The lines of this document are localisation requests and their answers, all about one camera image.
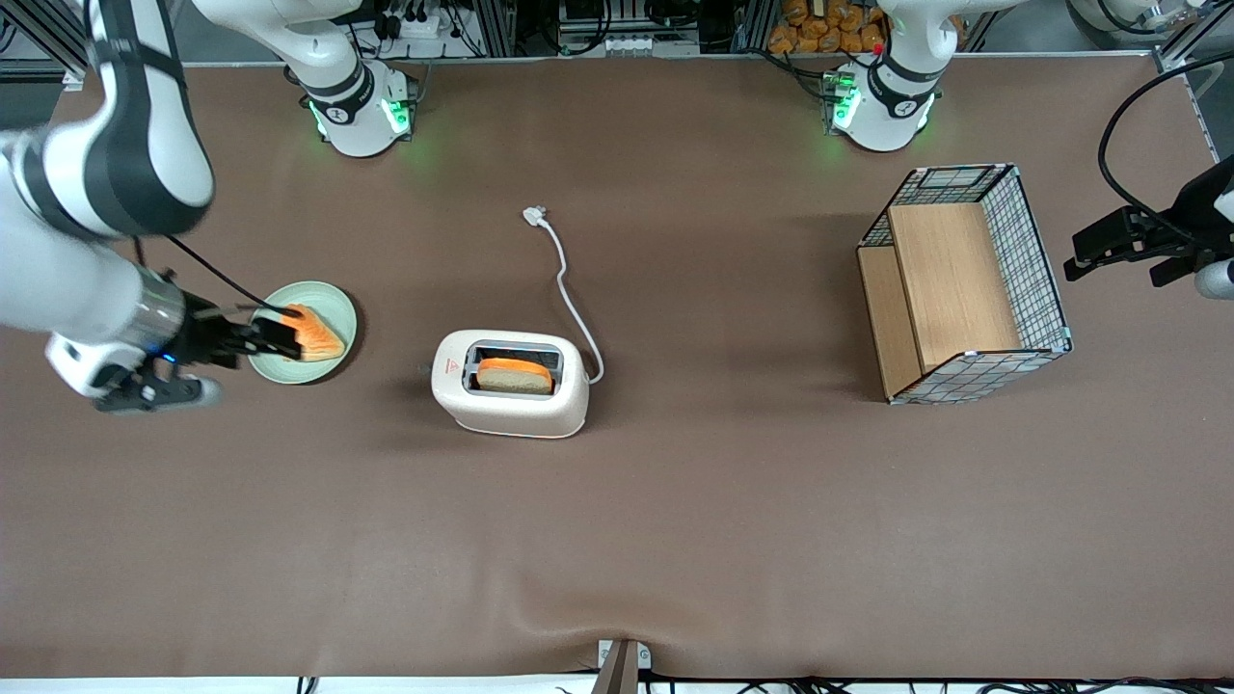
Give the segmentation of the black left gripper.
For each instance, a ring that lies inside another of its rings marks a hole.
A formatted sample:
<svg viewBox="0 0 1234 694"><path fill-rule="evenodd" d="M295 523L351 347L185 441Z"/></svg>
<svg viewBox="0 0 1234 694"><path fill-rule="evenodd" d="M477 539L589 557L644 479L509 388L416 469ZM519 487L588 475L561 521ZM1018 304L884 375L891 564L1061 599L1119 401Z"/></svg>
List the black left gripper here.
<svg viewBox="0 0 1234 694"><path fill-rule="evenodd" d="M1149 277L1154 288L1183 280L1197 270L1197 252L1232 256L1232 175L1233 157L1185 184L1169 207L1169 220L1186 237L1191 249L1169 252ZM1062 264L1067 282L1119 262L1141 262L1162 249L1162 225L1134 206L1107 214L1072 236L1074 254Z"/></svg>

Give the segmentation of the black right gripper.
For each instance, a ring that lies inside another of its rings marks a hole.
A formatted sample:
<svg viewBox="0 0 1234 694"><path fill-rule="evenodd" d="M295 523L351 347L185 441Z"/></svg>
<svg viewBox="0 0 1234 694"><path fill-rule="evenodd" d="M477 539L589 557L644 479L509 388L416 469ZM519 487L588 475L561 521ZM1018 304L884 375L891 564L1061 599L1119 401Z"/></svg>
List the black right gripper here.
<svg viewBox="0 0 1234 694"><path fill-rule="evenodd" d="M185 312L176 331L176 363L239 368L244 356L274 354L300 361L304 348L297 331L276 319L252 317L247 324L230 321L221 309L191 293L181 294Z"/></svg>

